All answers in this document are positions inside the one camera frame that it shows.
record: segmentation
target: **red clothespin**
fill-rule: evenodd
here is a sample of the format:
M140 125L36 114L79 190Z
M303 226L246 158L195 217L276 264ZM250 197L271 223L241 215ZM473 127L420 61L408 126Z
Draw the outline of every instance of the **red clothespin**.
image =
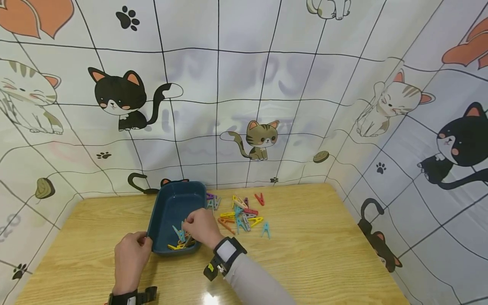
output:
M259 204L264 206L264 197L263 197L263 193L261 193L261 197L258 197L258 194L254 194L254 197L256 197L256 199L259 201Z

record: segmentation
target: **gray sleeve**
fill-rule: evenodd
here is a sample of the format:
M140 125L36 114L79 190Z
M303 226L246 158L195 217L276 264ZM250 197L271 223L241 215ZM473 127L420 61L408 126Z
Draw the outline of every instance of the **gray sleeve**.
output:
M225 280L244 305L295 305L290 294L258 263L241 253Z

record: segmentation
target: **gray striped cat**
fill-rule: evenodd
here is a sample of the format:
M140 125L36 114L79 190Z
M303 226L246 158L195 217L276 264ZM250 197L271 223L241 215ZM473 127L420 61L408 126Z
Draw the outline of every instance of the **gray striped cat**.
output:
M356 120L356 131L361 137L376 137L388 130L390 118L406 114L420 104L433 102L435 96L405 83L403 69L385 88L380 81L374 84L374 99Z
M57 76L40 73L17 61L0 59L0 109L31 132L60 135L60 121L44 109L56 102Z

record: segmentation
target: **person's right hand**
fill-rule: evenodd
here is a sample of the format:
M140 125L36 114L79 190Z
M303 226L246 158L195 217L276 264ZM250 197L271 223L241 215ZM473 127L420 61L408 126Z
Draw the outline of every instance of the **person's right hand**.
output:
M190 233L191 237L212 250L224 239L212 211L204 208L191 212L182 228Z

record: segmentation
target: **person's left hand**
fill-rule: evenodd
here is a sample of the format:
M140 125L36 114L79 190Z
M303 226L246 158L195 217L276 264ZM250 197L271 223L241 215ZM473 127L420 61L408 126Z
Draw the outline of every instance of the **person's left hand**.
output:
M115 246L115 286L112 289L114 295L137 289L151 248L152 240L147 237L147 232L128 233Z

